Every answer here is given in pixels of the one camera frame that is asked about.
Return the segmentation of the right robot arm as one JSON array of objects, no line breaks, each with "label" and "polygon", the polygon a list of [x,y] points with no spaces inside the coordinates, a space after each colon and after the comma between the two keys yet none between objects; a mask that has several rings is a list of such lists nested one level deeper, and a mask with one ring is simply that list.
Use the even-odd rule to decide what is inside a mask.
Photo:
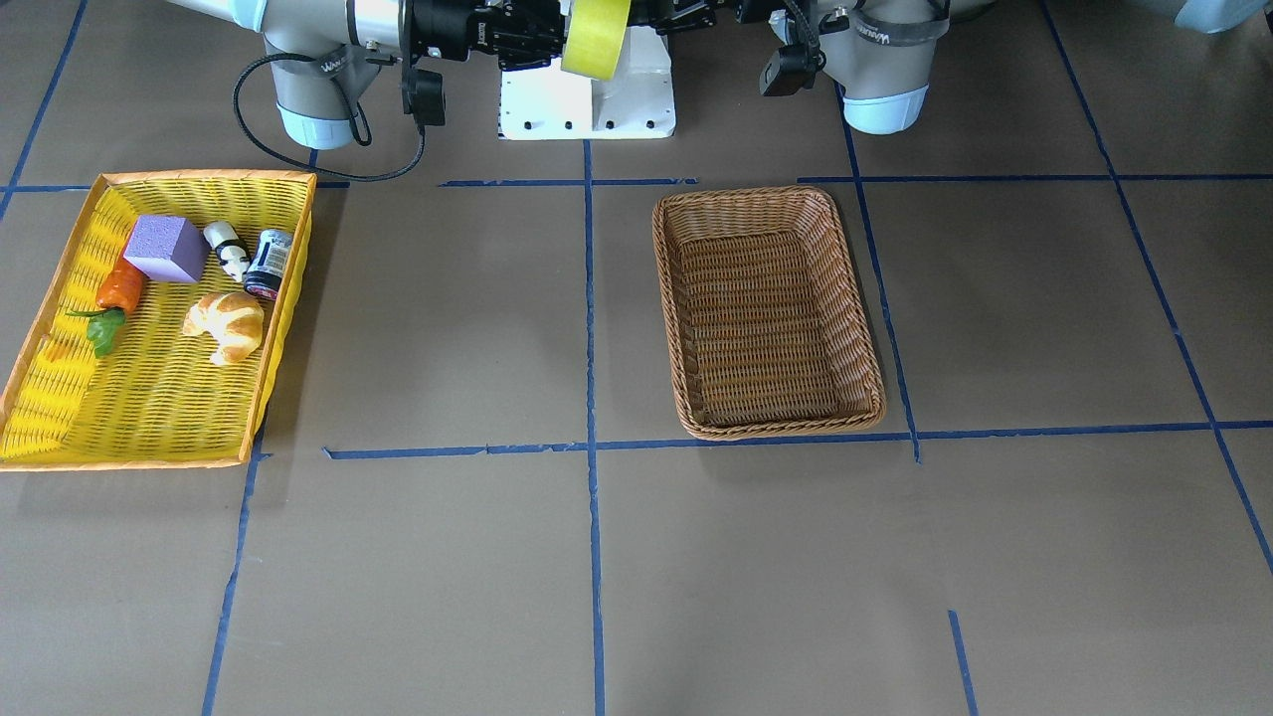
[{"label": "right robot arm", "polygon": [[446,125],[440,73],[423,60],[496,57],[502,70],[547,68],[561,54],[559,1],[182,1],[264,37],[283,130],[300,147],[355,141],[358,103],[397,70],[402,110],[419,131]]}]

